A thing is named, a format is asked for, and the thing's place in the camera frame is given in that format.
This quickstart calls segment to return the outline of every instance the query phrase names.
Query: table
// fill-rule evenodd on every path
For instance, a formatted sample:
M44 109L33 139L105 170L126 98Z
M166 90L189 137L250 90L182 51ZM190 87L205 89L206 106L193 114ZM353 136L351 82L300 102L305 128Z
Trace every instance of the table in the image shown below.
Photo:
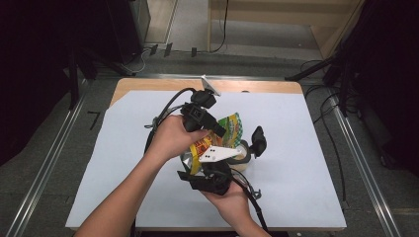
M224 20L226 0L209 0L211 21ZM358 21L364 0L229 0L227 21L310 26L323 58L331 56L340 39Z
M244 175L255 189L262 190L258 202L270 230L337 231L345 228L339 200L299 85L279 81L211 82L222 92L209 110L213 116L221 119L239 112L244 128L242 138L248 141L257 125L264 128L268 148L260 158L252 159ZM185 87L202 89L200 80L193 79L123 79L119 82L67 227L78 228L124 179L142 155L148 134L143 125L159 114L175 91ZM179 103L189 101L190 96L181 96ZM136 226L144 231L232 230L199 192L180 181L178 170L183 170L183 166L176 158L161 169L140 208ZM251 210L257 220L253 207Z

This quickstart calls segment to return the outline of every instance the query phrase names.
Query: metal strip on floor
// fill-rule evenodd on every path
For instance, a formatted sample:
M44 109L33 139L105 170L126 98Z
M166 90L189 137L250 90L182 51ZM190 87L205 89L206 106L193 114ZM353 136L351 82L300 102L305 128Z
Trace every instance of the metal strip on floor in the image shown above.
M37 176L34 179L30 189L22 200L21 205L19 206L18 213L16 214L15 219L13 220L12 225L10 226L9 231L6 236L17 237L22 236L28 222L33 214L35 207L38 204L38 201L41 198L42 191L46 186L46 182L49 179L49 176L55 166L56 161L58 160L59 154L61 153L62 147L65 144L65 141L68 137L68 134L71 131L73 124L75 123L80 110L83 106L85 96L90 88L92 82L90 80L84 79L82 82L82 93L80 99L77 102L76 106L72 111L69 111L64 123L62 124L58 134L55 137L55 140L52 142L51 147L49 148L48 153L42 163L40 170L38 171Z
M337 102L338 98L335 96L331 98L330 104L331 106L335 106L338 104ZM388 237L401 236L391 210L388 207L381 190L379 189L373 172L371 171L361 146L358 143L357 137L351 128L348 118L345 118L342 115L338 107L334 109L334 113L342 128L346 141L348 142L349 148L351 149L351 153L354 156L355 163L366 186L367 192L370 195L370 199L373 202L373 206L377 212L378 219L381 222L385 235Z

